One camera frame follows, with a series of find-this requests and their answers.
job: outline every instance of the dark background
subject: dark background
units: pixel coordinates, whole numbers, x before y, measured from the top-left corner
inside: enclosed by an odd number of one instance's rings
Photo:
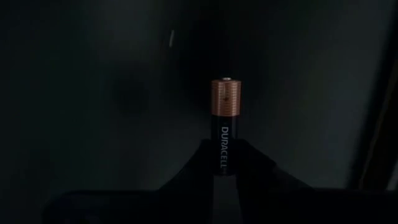
[[[394,4],[6,4],[0,222],[38,223],[69,190],[157,189],[210,135],[219,76],[243,81],[242,138],[314,187],[346,187]]]

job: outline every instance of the copper battery top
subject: copper battery top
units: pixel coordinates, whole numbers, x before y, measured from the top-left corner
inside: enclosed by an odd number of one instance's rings
[[[241,113],[241,81],[230,78],[211,81],[211,113],[216,116]]]

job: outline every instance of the battery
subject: battery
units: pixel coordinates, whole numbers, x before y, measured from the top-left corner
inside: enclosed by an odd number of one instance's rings
[[[222,78],[211,82],[211,140],[214,175],[234,174],[233,140],[238,138],[241,82]]]

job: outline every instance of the duracell logo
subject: duracell logo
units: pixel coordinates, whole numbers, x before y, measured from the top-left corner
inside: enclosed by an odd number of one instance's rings
[[[227,160],[228,160],[228,130],[229,127],[221,128],[221,160],[220,160],[220,168],[226,168]]]

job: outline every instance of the duracell battery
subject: duracell battery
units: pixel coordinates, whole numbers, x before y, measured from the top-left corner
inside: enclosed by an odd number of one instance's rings
[[[238,137],[241,82],[222,78],[211,82],[211,140],[214,175],[234,174],[233,140]]]

